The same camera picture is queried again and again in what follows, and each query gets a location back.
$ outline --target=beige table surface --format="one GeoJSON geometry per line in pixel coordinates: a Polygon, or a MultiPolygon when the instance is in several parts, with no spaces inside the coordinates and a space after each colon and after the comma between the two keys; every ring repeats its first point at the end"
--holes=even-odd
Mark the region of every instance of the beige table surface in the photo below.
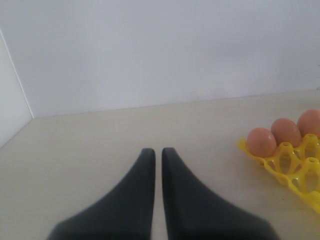
{"type": "Polygon", "coordinates": [[[44,240],[59,221],[114,187],[141,148],[156,151],[152,239],[166,240],[161,150],[175,147],[226,200],[261,216],[283,240],[320,239],[320,214],[236,144],[276,118],[320,108],[320,91],[37,118],[0,149],[0,239],[44,240]]]}

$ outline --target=white backdrop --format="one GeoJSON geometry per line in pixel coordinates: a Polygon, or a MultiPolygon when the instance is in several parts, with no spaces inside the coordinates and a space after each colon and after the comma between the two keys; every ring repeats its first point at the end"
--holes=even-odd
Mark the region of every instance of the white backdrop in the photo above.
{"type": "Polygon", "coordinates": [[[36,117],[315,89],[318,0],[2,0],[36,117]]]}
{"type": "Polygon", "coordinates": [[[31,120],[0,31],[0,148],[31,120]]]}

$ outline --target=egg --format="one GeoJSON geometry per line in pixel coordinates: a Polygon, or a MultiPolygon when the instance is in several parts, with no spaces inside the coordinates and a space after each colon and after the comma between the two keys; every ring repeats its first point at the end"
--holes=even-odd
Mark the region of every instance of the egg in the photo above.
{"type": "Polygon", "coordinates": [[[266,128],[254,128],[246,138],[249,152],[257,157],[271,157],[276,148],[277,142],[274,135],[266,128]]]}
{"type": "Polygon", "coordinates": [[[302,137],[306,134],[315,134],[320,138],[320,111],[318,109],[309,109],[299,118],[297,126],[300,129],[302,137]]]}
{"type": "Polygon", "coordinates": [[[301,133],[298,126],[288,118],[275,120],[271,126],[271,133],[278,145],[287,142],[291,143],[295,148],[299,146],[301,141],[301,133]]]}

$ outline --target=yellow plastic egg holder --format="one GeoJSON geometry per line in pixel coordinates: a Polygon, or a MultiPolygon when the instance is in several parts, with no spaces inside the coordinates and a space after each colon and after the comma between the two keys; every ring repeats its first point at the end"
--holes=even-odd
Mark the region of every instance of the yellow plastic egg holder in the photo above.
{"type": "Polygon", "coordinates": [[[245,139],[240,139],[238,147],[254,159],[261,167],[272,174],[277,181],[287,186],[307,205],[320,213],[320,140],[314,134],[307,134],[298,147],[283,142],[271,157],[253,156],[247,148],[245,139]],[[288,169],[284,171],[281,161],[288,161],[288,169]],[[307,183],[307,177],[316,175],[313,189],[307,183]]]}

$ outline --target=yellow egg tray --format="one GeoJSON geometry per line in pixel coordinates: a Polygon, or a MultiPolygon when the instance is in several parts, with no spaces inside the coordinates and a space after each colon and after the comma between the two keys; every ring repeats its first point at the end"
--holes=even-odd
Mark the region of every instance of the yellow egg tray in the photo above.
{"type": "Polygon", "coordinates": [[[245,139],[239,140],[238,147],[320,213],[320,139],[316,135],[307,134],[298,147],[283,142],[266,158],[253,156],[245,139]]]}

